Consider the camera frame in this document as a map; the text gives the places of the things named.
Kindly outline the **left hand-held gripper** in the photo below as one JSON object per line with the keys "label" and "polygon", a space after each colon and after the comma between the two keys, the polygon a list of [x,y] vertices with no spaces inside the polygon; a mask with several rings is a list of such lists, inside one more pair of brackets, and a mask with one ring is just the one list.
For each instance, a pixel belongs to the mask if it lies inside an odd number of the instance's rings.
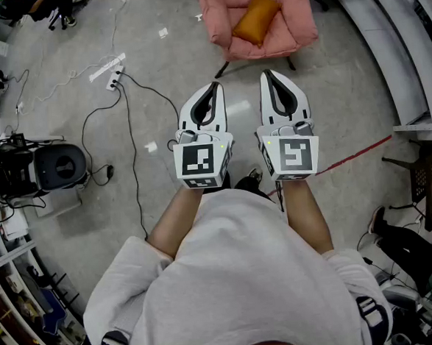
{"label": "left hand-held gripper", "polygon": [[223,186],[234,140],[231,133],[225,132],[222,85],[213,81],[196,91],[183,105],[179,122],[177,143],[172,149],[177,179],[189,189]]}

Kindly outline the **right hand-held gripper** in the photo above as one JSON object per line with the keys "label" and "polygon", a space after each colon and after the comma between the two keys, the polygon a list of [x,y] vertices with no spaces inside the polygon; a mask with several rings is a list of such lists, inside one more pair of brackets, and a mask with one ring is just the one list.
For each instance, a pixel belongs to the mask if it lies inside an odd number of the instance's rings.
{"label": "right hand-held gripper", "polygon": [[261,118],[268,125],[259,126],[256,135],[270,177],[290,181],[315,174],[319,137],[313,121],[304,121],[311,117],[307,96],[277,71],[265,69],[260,77]]}

